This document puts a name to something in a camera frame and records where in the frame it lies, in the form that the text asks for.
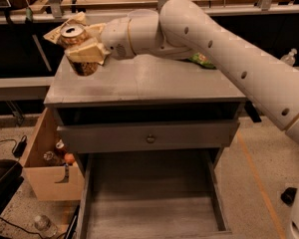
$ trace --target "black chair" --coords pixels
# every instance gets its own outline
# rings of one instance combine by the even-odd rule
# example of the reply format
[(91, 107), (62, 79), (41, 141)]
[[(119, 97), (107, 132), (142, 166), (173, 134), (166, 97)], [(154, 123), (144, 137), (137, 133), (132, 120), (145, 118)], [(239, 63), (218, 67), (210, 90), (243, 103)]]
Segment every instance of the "black chair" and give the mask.
[(22, 166), (18, 161), (0, 160), (0, 215), (22, 184), (21, 173)]

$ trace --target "green object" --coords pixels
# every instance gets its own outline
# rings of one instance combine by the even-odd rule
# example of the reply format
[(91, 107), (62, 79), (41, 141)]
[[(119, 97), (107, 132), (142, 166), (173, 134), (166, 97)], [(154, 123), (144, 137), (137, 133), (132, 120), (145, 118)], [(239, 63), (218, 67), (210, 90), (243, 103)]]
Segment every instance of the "green object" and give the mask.
[(199, 64), (205, 69), (216, 69), (216, 67), (201, 53), (197, 52), (189, 58), (190, 61)]

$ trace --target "orange line on floor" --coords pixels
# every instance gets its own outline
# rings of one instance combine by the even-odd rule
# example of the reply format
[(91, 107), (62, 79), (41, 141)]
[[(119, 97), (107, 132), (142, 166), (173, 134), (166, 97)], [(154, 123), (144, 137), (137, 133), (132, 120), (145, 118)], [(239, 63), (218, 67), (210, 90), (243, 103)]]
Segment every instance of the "orange line on floor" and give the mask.
[(265, 190), (265, 187), (264, 187), (264, 185), (263, 185), (263, 183), (261, 181), (261, 178), (259, 176), (259, 173), (258, 173), (258, 170), (256, 168), (256, 165), (254, 164), (254, 162), (252, 160), (251, 154), (249, 153), (247, 145), (244, 142), (243, 137), (240, 134), (240, 132), (237, 133), (237, 138), (238, 138), (238, 142), (239, 142), (239, 144), (240, 144), (240, 146), (242, 148), (242, 151), (243, 151), (243, 153), (244, 153), (244, 155), (245, 155), (245, 157), (246, 157), (246, 159), (248, 161), (248, 165), (249, 165), (249, 167), (251, 169), (253, 177), (254, 177), (254, 179), (255, 179), (255, 181), (257, 183), (257, 186), (258, 186), (258, 188), (260, 190), (262, 199), (264, 200), (265, 205), (266, 205), (266, 207), (267, 207), (267, 209), (269, 211), (269, 214), (270, 214), (271, 219), (272, 219), (272, 221), (274, 223), (276, 231), (277, 231), (280, 239), (285, 239), (286, 238), (285, 232), (284, 232), (284, 229), (283, 229), (283, 227), (281, 225), (279, 217), (278, 217), (278, 215), (277, 215), (277, 213), (276, 213), (276, 211), (275, 211), (275, 209), (274, 209), (274, 207), (273, 207), (273, 205), (271, 203), (271, 200), (270, 200), (270, 198), (268, 196), (267, 191)]

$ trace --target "cardboard box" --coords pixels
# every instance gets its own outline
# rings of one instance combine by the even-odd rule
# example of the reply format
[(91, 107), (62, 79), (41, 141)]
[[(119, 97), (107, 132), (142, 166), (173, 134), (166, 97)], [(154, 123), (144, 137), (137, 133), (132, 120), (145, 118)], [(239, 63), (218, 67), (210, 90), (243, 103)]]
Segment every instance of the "cardboard box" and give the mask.
[(40, 115), (20, 159), (26, 178), (40, 201), (80, 200), (84, 177), (78, 166), (46, 166), (43, 154), (54, 150), (59, 136), (52, 112)]

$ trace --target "drawer front panel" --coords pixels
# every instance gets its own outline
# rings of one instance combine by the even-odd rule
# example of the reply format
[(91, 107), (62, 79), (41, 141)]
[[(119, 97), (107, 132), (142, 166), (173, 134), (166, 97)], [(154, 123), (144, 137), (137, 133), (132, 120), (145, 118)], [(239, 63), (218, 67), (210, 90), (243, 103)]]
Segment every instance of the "drawer front panel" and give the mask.
[(75, 153), (226, 147), (238, 129), (237, 120), (177, 123), (90, 124), (59, 126)]

